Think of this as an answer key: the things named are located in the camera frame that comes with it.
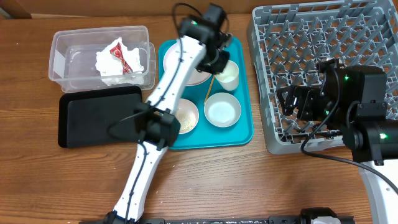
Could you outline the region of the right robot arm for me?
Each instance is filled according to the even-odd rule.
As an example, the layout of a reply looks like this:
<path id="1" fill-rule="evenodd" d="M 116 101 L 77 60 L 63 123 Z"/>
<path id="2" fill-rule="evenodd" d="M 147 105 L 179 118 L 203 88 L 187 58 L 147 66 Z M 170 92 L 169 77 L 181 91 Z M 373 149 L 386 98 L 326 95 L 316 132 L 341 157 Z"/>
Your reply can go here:
<path id="1" fill-rule="evenodd" d="M 345 66 L 338 58 L 317 63 L 319 87 L 291 85 L 277 90 L 282 112 L 318 121 L 300 146 L 303 154 L 351 164 L 365 184 L 374 223 L 397 223 L 397 121 L 388 119 L 387 74 L 380 67 Z M 320 129 L 336 129 L 352 158 L 306 151 Z"/>

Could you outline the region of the cream plastic cup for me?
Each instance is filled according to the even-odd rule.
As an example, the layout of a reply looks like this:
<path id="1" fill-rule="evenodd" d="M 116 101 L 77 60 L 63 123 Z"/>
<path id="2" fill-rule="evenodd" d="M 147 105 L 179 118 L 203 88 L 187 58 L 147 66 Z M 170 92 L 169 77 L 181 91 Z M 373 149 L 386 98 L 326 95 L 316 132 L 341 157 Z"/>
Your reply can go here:
<path id="1" fill-rule="evenodd" d="M 233 91 L 239 85 L 239 67 L 238 65 L 229 60 L 224 70 L 215 75 L 215 78 L 226 91 Z"/>

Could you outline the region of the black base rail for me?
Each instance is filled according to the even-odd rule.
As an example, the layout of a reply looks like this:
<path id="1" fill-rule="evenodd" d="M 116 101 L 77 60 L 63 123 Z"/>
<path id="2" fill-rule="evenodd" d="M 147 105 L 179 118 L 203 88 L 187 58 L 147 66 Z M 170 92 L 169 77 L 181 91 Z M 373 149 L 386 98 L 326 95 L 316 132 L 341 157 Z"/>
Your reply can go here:
<path id="1" fill-rule="evenodd" d="M 138 224 L 355 224 L 352 216 L 338 216 L 328 207 L 304 208 L 299 215 L 274 215 L 265 218 L 165 220 L 163 218 L 127 221 Z"/>

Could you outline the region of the red snack wrapper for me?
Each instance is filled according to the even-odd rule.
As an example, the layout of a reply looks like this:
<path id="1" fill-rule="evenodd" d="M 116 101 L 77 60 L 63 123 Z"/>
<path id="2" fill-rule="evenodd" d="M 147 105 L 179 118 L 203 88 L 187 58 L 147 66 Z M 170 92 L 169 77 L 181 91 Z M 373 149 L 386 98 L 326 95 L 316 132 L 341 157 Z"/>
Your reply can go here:
<path id="1" fill-rule="evenodd" d="M 123 74 L 125 73 L 132 73 L 132 68 L 128 65 L 126 60 L 124 59 L 121 44 L 117 43 L 115 47 L 113 47 L 110 51 L 112 56 L 116 57 L 121 61 L 123 67 Z"/>

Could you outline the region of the wooden chopstick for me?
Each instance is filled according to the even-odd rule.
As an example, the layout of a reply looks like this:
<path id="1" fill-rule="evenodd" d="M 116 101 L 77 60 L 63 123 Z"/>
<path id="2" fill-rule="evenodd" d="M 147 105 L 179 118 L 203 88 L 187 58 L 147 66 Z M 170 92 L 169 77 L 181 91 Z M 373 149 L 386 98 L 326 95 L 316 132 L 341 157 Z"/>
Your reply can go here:
<path id="1" fill-rule="evenodd" d="M 209 98 L 209 96 L 210 96 L 210 93 L 211 93 L 211 90 L 212 90 L 212 87 L 213 87 L 214 80 L 215 80 L 215 75 L 212 75 L 211 82 L 210 82 L 210 85 L 209 85 L 209 87 L 208 87 L 208 91 L 207 91 L 207 93 L 206 93 L 205 100 L 204 100 L 204 103 L 203 103 L 204 105 L 206 104 L 206 101 L 208 100 L 208 98 Z"/>

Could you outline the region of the white napkin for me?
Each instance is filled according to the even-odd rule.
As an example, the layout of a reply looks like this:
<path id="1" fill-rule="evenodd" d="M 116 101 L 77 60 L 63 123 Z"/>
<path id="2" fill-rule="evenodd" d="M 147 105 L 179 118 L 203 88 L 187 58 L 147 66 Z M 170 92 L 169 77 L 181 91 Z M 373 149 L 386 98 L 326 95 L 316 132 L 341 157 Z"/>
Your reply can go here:
<path id="1" fill-rule="evenodd" d="M 132 68 L 132 73 L 123 74 L 123 67 L 121 61 L 116 57 L 112 56 L 109 52 L 117 43 L 121 44 L 124 59 L 128 65 Z M 132 84 L 142 85 L 144 83 L 144 77 L 141 73 L 144 71 L 144 66 L 141 64 L 141 58 L 139 55 L 140 48 L 133 48 L 129 50 L 124 44 L 121 37 L 115 39 L 105 49 L 96 53 L 96 64 L 97 71 L 100 72 L 102 81 L 107 86 L 120 85 L 120 84 Z"/>

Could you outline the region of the clear plastic bin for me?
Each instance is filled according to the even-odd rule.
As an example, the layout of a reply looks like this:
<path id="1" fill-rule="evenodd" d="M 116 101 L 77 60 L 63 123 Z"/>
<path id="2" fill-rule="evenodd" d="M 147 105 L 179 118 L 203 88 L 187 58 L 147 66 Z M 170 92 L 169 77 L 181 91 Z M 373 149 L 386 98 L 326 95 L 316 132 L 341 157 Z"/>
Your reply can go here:
<path id="1" fill-rule="evenodd" d="M 150 90 L 155 85 L 156 56 L 153 43 L 145 26 L 101 27 L 65 30 L 56 32 L 49 57 L 49 79 L 58 83 L 65 93 L 130 86 L 120 84 L 107 86 L 97 71 L 96 53 L 105 49 L 115 39 L 122 38 L 129 49 L 140 48 L 139 55 L 144 71 L 141 90 Z"/>

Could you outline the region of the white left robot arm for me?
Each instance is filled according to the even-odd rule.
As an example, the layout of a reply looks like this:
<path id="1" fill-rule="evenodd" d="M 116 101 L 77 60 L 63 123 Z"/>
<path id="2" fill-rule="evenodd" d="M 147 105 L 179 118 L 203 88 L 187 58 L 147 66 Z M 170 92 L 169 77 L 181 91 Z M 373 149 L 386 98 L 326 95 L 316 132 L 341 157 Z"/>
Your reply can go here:
<path id="1" fill-rule="evenodd" d="M 204 14 L 190 15 L 176 22 L 177 65 L 165 71 L 145 102 L 137 104 L 134 114 L 111 124 L 107 131 L 115 137 L 116 126 L 134 122 L 138 133 L 136 157 L 126 186 L 104 223 L 137 223 L 144 211 L 146 195 L 163 155 L 177 139 L 180 123 L 175 117 L 194 70 L 212 75 L 221 73 L 229 60 L 232 35 L 221 30 L 228 20 L 226 11 L 210 4 Z"/>

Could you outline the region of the teal plastic tray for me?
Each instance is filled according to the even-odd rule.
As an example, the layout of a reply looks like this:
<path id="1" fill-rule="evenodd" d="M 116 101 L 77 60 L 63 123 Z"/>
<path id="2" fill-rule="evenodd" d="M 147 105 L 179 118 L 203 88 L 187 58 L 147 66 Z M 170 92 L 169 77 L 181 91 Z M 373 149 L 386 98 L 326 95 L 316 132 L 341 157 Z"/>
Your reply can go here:
<path id="1" fill-rule="evenodd" d="M 187 86 L 182 98 L 194 103 L 199 112 L 199 120 L 193 131 L 180 134 L 171 147 L 173 150 L 188 150 L 210 147 L 238 146 L 247 144 L 254 136 L 254 125 L 251 111 L 251 101 L 246 76 L 245 61 L 241 42 L 233 38 L 226 50 L 230 53 L 230 60 L 239 67 L 239 85 L 231 94 L 241 105 L 241 115 L 237 122 L 227 128 L 212 125 L 204 113 L 204 100 L 211 80 L 195 86 Z"/>

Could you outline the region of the grey dishwasher rack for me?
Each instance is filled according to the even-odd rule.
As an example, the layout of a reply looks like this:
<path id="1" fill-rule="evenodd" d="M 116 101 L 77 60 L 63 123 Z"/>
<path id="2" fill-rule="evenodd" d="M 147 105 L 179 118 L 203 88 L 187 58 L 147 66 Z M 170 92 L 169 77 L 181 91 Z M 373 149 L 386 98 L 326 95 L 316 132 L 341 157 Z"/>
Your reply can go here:
<path id="1" fill-rule="evenodd" d="M 324 1 L 259 6 L 248 27 L 262 127 L 272 154 L 300 152 L 313 121 L 282 113 L 276 92 L 318 86 L 316 64 L 338 57 L 346 66 L 372 65 L 387 74 L 386 116 L 397 118 L 397 5 L 392 1 Z"/>

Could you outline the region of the rice food waste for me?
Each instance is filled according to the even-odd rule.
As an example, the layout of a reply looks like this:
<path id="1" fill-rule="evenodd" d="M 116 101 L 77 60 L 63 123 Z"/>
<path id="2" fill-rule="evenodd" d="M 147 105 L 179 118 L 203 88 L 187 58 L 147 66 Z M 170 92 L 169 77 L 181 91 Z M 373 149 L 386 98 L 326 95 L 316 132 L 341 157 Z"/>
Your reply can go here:
<path id="1" fill-rule="evenodd" d="M 189 110 L 178 110 L 176 118 L 180 123 L 180 134 L 190 132 L 195 127 L 197 120 L 194 112 Z"/>

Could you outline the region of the grey-white bowl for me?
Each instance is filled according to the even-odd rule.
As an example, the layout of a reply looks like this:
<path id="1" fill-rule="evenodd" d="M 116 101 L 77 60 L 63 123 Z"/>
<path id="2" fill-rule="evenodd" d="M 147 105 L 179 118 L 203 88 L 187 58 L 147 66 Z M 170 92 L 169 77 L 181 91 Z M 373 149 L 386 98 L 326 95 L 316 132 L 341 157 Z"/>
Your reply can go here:
<path id="1" fill-rule="evenodd" d="M 227 128 L 237 123 L 241 111 L 240 102 L 229 93 L 215 93 L 204 104 L 206 119 L 219 128 Z"/>

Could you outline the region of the black tray bin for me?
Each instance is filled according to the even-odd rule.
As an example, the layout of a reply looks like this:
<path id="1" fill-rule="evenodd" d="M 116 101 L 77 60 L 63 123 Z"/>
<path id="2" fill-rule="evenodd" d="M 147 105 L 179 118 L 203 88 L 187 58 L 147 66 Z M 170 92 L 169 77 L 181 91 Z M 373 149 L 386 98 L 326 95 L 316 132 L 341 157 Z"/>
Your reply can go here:
<path id="1" fill-rule="evenodd" d="M 67 93 L 60 98 L 58 145 L 63 148 L 132 141 L 138 137 L 134 113 L 142 101 L 138 86 Z"/>

